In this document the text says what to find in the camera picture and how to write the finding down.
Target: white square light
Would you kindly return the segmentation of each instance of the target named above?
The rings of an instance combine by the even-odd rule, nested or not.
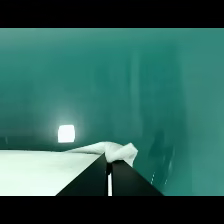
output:
[[[75,140],[75,128],[73,125],[61,125],[58,128],[58,142],[74,142]]]

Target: white towel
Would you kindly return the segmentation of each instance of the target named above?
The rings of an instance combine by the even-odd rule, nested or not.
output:
[[[105,152],[133,164],[137,150],[101,142],[66,152],[0,150],[0,195],[54,196]]]

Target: white cloth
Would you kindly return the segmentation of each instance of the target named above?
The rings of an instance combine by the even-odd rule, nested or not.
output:
[[[129,165],[137,155],[132,144],[111,142],[66,152],[0,150],[0,195],[54,196],[104,152],[108,162]]]

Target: white fabric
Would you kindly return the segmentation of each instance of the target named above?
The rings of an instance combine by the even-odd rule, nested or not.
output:
[[[137,150],[101,142],[66,152],[0,150],[0,195],[54,196],[102,153],[108,162],[133,164]]]

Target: green wall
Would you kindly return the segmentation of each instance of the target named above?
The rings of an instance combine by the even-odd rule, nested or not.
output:
[[[0,148],[132,142],[145,178],[167,176],[154,184],[165,195],[224,195],[223,40],[223,29],[0,29]],[[57,144],[60,124],[75,125],[74,144]]]

